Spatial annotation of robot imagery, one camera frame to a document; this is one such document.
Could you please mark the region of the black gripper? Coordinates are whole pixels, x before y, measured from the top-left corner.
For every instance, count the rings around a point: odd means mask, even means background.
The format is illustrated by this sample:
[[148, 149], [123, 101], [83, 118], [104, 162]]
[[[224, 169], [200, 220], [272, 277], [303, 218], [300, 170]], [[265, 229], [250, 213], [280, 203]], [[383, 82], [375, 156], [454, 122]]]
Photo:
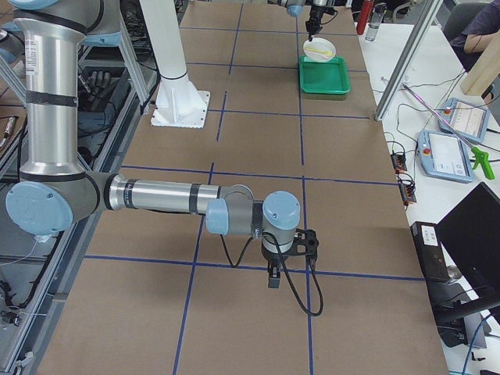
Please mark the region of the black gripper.
[[312, 272], [316, 270], [317, 249], [319, 241], [314, 230], [297, 228], [292, 240], [280, 243], [269, 232], [262, 233], [261, 253], [267, 261], [268, 288], [278, 289], [280, 286], [280, 254], [283, 260], [288, 257], [304, 256]]
[[324, 7], [312, 6], [309, 12], [309, 19], [305, 22], [305, 28], [309, 33], [309, 41], [312, 41], [314, 34], [318, 34], [322, 29], [322, 18]]

